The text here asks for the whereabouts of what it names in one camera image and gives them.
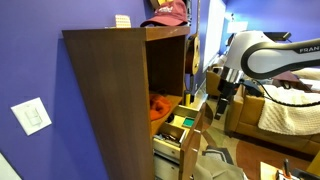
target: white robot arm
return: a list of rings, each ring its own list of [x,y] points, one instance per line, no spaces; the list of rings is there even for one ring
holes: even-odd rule
[[[288,70],[319,66],[320,38],[285,44],[272,41],[262,31],[244,31],[234,36],[226,56],[218,88],[221,92],[218,115],[219,104],[226,106],[244,74],[253,79],[267,79]]]

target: cable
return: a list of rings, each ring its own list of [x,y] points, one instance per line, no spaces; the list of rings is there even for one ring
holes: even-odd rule
[[[274,98],[271,97],[271,95],[268,93],[268,91],[266,90],[266,88],[263,86],[262,83],[260,83],[258,80],[256,79],[253,79],[255,82],[257,82],[264,90],[264,92],[266,92],[266,94],[269,96],[264,96],[265,98],[267,99],[270,99],[271,101],[275,102],[275,103],[278,103],[280,105],[284,105],[284,106],[289,106],[289,107],[311,107],[311,106],[316,106],[316,105],[320,105],[320,101],[317,101],[317,102],[313,102],[313,103],[307,103],[307,104],[289,104],[289,103],[285,103],[285,102],[281,102],[281,101],[278,101]]]

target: baseball cap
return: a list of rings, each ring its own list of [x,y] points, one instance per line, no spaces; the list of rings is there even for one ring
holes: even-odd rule
[[[187,8],[182,0],[162,3],[154,12],[154,17],[144,21],[140,27],[150,24],[162,26],[179,26],[187,24]]]

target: wooden shelf unit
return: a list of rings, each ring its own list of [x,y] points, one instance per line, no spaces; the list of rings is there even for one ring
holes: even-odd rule
[[[190,27],[63,30],[67,51],[110,179],[154,179],[149,93],[172,109],[184,91]]]

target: white blanket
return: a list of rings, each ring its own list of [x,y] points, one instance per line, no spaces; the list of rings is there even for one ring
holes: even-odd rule
[[[296,89],[284,89],[264,85],[268,93],[278,101],[290,104],[306,104],[320,101],[320,94],[305,93]],[[288,135],[320,133],[320,105],[311,107],[288,107],[265,98],[258,123],[260,129]]]

